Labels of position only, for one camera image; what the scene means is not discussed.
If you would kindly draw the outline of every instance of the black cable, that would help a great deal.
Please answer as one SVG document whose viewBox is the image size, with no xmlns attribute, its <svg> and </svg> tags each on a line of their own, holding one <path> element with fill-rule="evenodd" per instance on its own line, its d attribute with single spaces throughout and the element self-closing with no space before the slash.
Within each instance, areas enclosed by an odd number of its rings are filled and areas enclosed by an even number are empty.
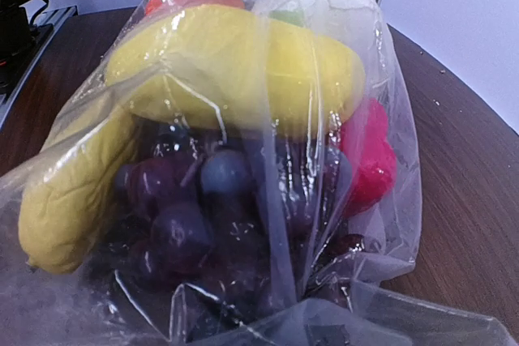
<svg viewBox="0 0 519 346">
<path fill-rule="evenodd" d="M 29 25 L 30 25 L 30 26 L 34 26 L 34 23 L 36 22 L 36 18 L 37 18 L 38 16 L 40 16 L 40 14 L 41 14 L 43 11 L 45 11 L 45 10 L 47 9 L 47 7 L 49 6 L 50 0 L 42 0 L 42 1 L 45 2 L 45 5 L 42 6 L 38 11 L 36 11 L 36 12 L 34 13 L 34 15 L 33 15 L 32 18 L 31 18 L 31 21 L 29 22 Z"/>
</svg>

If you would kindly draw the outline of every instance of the wooden table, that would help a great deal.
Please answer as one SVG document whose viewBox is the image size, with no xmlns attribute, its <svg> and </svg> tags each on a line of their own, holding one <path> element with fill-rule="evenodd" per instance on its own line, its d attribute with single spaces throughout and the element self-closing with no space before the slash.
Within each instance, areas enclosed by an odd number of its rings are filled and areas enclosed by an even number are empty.
<svg viewBox="0 0 519 346">
<path fill-rule="evenodd" d="M 130 14 L 66 22 L 0 132 L 0 175 L 38 153 Z M 519 137 L 431 55 L 392 33 L 420 143 L 423 231 L 416 270 L 384 286 L 495 316 L 519 338 Z"/>
</svg>

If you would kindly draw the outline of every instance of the grape bunch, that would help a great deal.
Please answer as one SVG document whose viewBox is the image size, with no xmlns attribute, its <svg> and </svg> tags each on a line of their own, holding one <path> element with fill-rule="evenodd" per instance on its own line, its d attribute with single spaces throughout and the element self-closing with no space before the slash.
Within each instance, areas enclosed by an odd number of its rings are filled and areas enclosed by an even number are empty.
<svg viewBox="0 0 519 346">
<path fill-rule="evenodd" d="M 326 165 L 338 154 L 344 166 L 330 170 L 312 165 L 314 144 L 273 139 L 269 150 L 254 135 L 222 142 L 215 131 L 195 133 L 180 122 L 147 121 L 144 131 L 137 161 L 114 178 L 126 215 L 107 239 L 123 258 L 119 269 L 149 292 L 193 288 L 208 307 L 197 334 L 212 334 L 214 318 L 226 318 L 228 328 L 282 310 L 270 281 L 279 249 L 269 232 L 284 228 L 298 280 L 308 237 L 325 223 L 315 221 L 326 220 L 318 178 L 322 190 L 337 178 L 351 181 L 337 173 L 351 175 L 342 152 L 325 150 Z"/>
</svg>

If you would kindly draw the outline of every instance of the purple grape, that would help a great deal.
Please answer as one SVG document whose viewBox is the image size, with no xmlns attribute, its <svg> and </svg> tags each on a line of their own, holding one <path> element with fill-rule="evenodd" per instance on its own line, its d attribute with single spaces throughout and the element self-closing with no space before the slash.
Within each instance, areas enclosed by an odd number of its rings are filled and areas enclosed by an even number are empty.
<svg viewBox="0 0 519 346">
<path fill-rule="evenodd" d="M 228 310 L 230 318 L 251 322 L 255 318 L 258 290 L 269 277 L 268 261 L 212 263 L 193 284 L 206 301 Z"/>
<path fill-rule="evenodd" d="M 229 149 L 220 150 L 205 161 L 200 183 L 205 194 L 243 194 L 254 186 L 245 156 Z"/>
<path fill-rule="evenodd" d="M 350 189 L 353 169 L 346 155 L 335 147 L 328 147 L 324 158 L 323 188 L 332 190 L 339 197 Z"/>
<path fill-rule="evenodd" d="M 221 320 L 220 313 L 213 314 L 206 310 L 198 317 L 198 320 L 187 336 L 187 342 L 191 343 L 197 340 L 205 340 L 211 336 L 229 331 L 232 328 L 233 327 L 230 326 L 227 321 Z"/>
<path fill-rule="evenodd" d="M 134 281 L 146 290 L 175 290 L 181 283 L 181 278 L 168 268 L 148 241 L 131 247 L 130 265 Z"/>
<path fill-rule="evenodd" d="M 268 255 L 268 239 L 260 225 L 254 221 L 220 218 L 215 223 L 215 229 L 216 255 L 229 263 L 255 261 Z"/>
<path fill-rule="evenodd" d="M 126 193 L 128 178 L 133 167 L 133 164 L 125 164 L 115 173 L 114 189 L 117 193 Z"/>
<path fill-rule="evenodd" d="M 141 218 L 126 216 L 107 232 L 100 249 L 108 250 L 113 256 L 124 256 L 130 246 L 148 237 L 149 227 L 149 223 Z"/>
<path fill-rule="evenodd" d="M 145 160 L 133 167 L 127 194 L 135 212 L 153 220 L 158 212 L 178 201 L 196 200 L 196 162 L 189 153 Z"/>
<path fill-rule="evenodd" d="M 225 194 L 208 194 L 204 196 L 208 213 L 215 224 L 227 222 L 258 223 L 258 212 L 254 196 L 242 194 L 239 196 Z"/>
<path fill-rule="evenodd" d="M 334 257 L 348 252 L 358 253 L 366 251 L 365 237 L 361 234 L 348 234 L 342 236 L 337 234 L 328 245 L 330 254 Z"/>
<path fill-rule="evenodd" d="M 290 242 L 290 261 L 292 262 L 292 269 L 294 272 L 294 278 L 296 283 L 303 277 L 304 271 L 307 266 L 307 251 L 312 250 L 309 248 L 310 242 L 308 237 L 291 239 Z"/>
<path fill-rule="evenodd" d="M 272 285 L 267 282 L 259 292 L 256 303 L 256 317 L 267 318 L 285 308 L 283 299 L 272 290 Z"/>
<path fill-rule="evenodd" d="M 273 149 L 269 149 L 262 139 L 244 139 L 246 151 L 254 179 L 263 184 L 266 178 L 266 164 L 274 164 L 279 172 L 300 172 L 304 147 L 288 139 L 274 139 Z"/>
<path fill-rule="evenodd" d="M 325 284 L 317 291 L 311 293 L 312 297 L 331 301 L 343 308 L 349 308 L 348 294 L 350 292 L 349 285 L 345 284 Z"/>
<path fill-rule="evenodd" d="M 276 197 L 281 201 L 281 209 L 285 217 L 287 233 L 290 237 L 308 236 L 314 223 L 316 196 L 315 190 L 304 184 L 298 173 L 279 176 Z M 258 193 L 258 207 L 262 220 L 267 220 L 267 194 L 265 185 Z"/>
<path fill-rule="evenodd" d="M 244 152 L 245 139 L 239 137 L 229 137 L 227 143 L 224 145 L 225 148 L 235 150 L 237 152 Z"/>
<path fill-rule="evenodd" d="M 195 203 L 163 209 L 152 226 L 152 247 L 176 273 L 194 274 L 214 247 L 211 226 Z"/>
<path fill-rule="evenodd" d="M 172 156 L 177 152 L 190 149 L 191 137 L 189 130 L 185 126 L 176 123 L 173 125 L 161 123 L 159 125 L 158 136 L 152 145 L 153 157 Z"/>
</svg>

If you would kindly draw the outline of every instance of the clear plastic bag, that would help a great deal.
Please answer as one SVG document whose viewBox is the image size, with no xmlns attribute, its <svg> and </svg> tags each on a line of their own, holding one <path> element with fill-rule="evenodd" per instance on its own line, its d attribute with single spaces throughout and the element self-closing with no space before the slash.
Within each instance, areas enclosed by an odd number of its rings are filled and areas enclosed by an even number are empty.
<svg viewBox="0 0 519 346">
<path fill-rule="evenodd" d="M 0 191 L 13 346 L 278 344 L 411 271 L 421 230 L 374 0 L 143 0 Z"/>
</svg>

